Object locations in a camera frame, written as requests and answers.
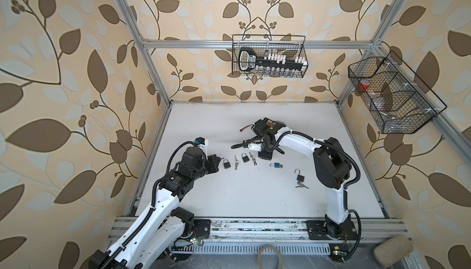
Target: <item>key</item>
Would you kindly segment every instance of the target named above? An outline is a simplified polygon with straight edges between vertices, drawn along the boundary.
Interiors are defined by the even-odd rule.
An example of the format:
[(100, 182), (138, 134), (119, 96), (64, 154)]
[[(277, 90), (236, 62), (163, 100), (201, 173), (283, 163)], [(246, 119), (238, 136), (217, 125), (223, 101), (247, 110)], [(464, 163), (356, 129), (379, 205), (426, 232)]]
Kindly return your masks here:
[(255, 160), (255, 156), (252, 155), (250, 152), (249, 152), (249, 154), (250, 154), (250, 157), (252, 158), (253, 164), (256, 165), (257, 162), (256, 162), (256, 160)]
[(250, 161), (249, 157), (246, 155), (246, 154), (242, 154), (242, 161), (244, 161), (244, 163)]
[(298, 187), (301, 187), (301, 188), (302, 188), (302, 187), (305, 187), (305, 188), (309, 189), (309, 187), (307, 187), (306, 185), (304, 185), (301, 181), (298, 181), (298, 186), (296, 186), (296, 188), (298, 188)]

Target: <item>black wire basket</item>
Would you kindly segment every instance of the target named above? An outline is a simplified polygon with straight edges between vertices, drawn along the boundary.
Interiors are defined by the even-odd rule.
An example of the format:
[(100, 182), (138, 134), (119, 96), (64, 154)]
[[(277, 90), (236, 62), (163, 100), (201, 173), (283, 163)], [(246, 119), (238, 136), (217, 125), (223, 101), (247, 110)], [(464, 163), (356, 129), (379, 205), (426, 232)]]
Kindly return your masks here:
[[(400, 72), (399, 65), (414, 73), (413, 81)], [(383, 134), (415, 133), (446, 109), (443, 100), (393, 51), (385, 58), (351, 64), (349, 79)], [(432, 105), (426, 96), (440, 105)]]
[(232, 35), (232, 72), (303, 78), (309, 66), (305, 39), (305, 36), (291, 35)]

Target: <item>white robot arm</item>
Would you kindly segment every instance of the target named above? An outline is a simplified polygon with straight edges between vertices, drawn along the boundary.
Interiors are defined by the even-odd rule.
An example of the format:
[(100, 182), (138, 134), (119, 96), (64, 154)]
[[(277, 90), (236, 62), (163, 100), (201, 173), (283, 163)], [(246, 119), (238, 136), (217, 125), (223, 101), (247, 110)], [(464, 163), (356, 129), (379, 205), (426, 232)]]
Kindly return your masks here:
[[(347, 186), (360, 179), (360, 171), (351, 157), (343, 151), (340, 143), (335, 138), (314, 139), (291, 130), (284, 123), (267, 118), (256, 121), (251, 129), (256, 137), (233, 145), (232, 148), (246, 147), (257, 151), (259, 158), (271, 160), (274, 150), (284, 153), (279, 146), (286, 146), (314, 158), (317, 178), (326, 187), (326, 234), (334, 239), (345, 235), (345, 229), (351, 222), (347, 206)], [(356, 177), (347, 181), (352, 165)]]
[[(170, 170), (174, 155), (185, 144), (192, 146)], [(154, 183), (150, 204), (108, 251), (97, 250), (89, 258), (89, 269), (147, 269), (163, 251), (170, 252), (168, 247), (176, 239), (189, 238), (195, 233), (194, 215), (178, 206), (196, 179), (219, 171), (221, 158), (215, 154), (208, 156), (207, 146), (208, 140), (199, 137), (175, 150), (164, 177)]]

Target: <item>padlock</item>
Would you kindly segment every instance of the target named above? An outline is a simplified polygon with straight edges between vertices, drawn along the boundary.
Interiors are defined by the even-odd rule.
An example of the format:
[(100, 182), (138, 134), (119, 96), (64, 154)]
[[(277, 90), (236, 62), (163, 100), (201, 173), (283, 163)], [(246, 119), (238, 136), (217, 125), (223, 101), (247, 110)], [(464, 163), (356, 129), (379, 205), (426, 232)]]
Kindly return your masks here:
[(246, 154), (242, 154), (242, 161), (244, 161), (244, 163), (248, 162), (249, 160), (250, 159)]
[(280, 163), (271, 163), (271, 164), (270, 164), (270, 167), (274, 167), (274, 168), (283, 168), (283, 165), (280, 164)]
[(224, 159), (223, 161), (224, 169), (229, 169), (231, 167), (231, 163), (227, 159)]

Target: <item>wall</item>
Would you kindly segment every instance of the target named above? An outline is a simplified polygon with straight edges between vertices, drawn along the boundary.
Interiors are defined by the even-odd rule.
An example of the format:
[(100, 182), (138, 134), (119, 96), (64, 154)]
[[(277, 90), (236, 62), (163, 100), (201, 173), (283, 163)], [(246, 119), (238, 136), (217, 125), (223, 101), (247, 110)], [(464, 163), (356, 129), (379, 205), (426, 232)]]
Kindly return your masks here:
[[(471, 0), (408, 0), (383, 43), (448, 105), (471, 139)], [(412, 135), (378, 134), (360, 97), (346, 119), (392, 215), (402, 218), (431, 269), (471, 268), (471, 167), (432, 123)]]
[(114, 0), (0, 2), (0, 267), (78, 268), (123, 214), (163, 105)]
[(358, 50), (307, 50), (309, 68), (303, 78), (271, 78), (232, 73), (231, 52), (210, 49), (198, 49), (198, 54), (192, 52), (195, 51), (156, 49), (152, 52), (172, 100), (333, 101), (347, 83), (347, 66), (360, 57)]
[(148, 39), (221, 40), (223, 34), (369, 40), (392, 0), (128, 0)]

